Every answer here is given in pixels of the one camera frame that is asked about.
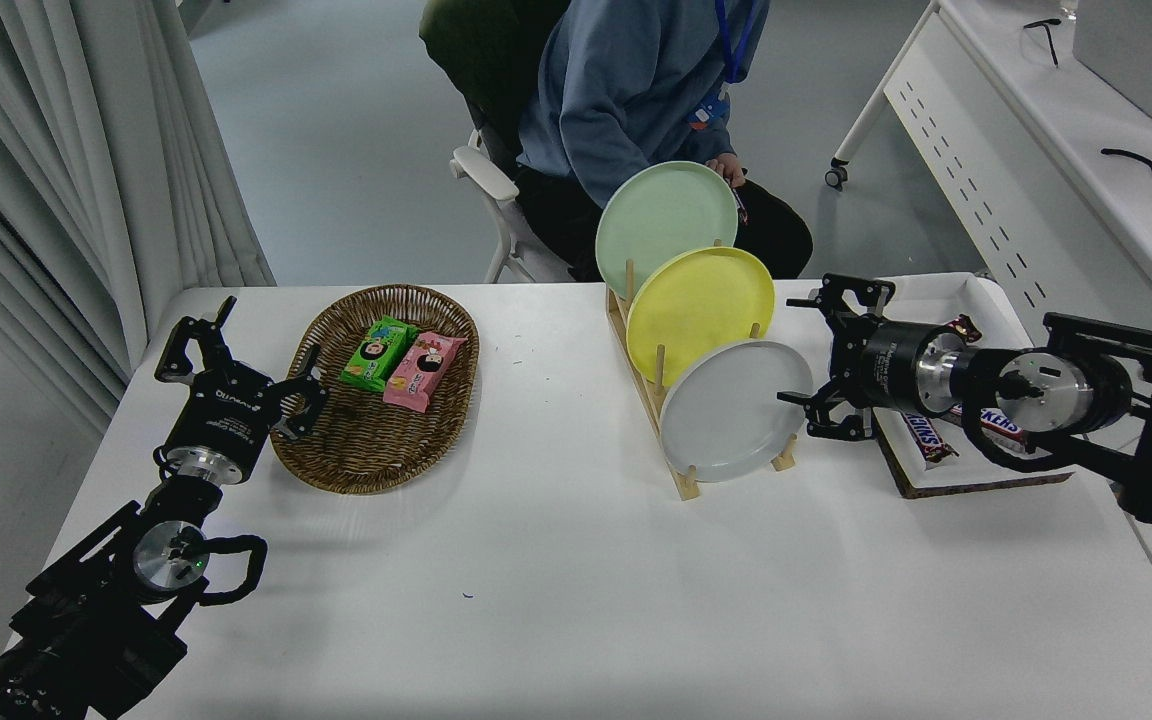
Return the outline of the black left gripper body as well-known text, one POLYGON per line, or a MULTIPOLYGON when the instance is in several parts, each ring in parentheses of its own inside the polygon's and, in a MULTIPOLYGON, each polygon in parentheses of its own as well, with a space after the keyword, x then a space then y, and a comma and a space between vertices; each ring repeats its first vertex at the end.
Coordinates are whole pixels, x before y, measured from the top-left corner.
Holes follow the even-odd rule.
POLYGON ((247 365, 196 373, 164 444, 164 462, 179 465, 197 452, 223 456, 237 471, 251 471, 275 420, 271 386, 270 376, 247 365))

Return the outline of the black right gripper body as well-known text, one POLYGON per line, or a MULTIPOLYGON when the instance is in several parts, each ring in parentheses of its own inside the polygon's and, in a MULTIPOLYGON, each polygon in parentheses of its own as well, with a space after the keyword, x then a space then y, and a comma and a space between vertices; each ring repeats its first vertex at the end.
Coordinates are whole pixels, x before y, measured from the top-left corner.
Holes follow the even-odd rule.
POLYGON ((927 324, 876 314, 841 320, 841 395, 854 407, 927 414, 916 386, 916 365, 927 346, 927 324))

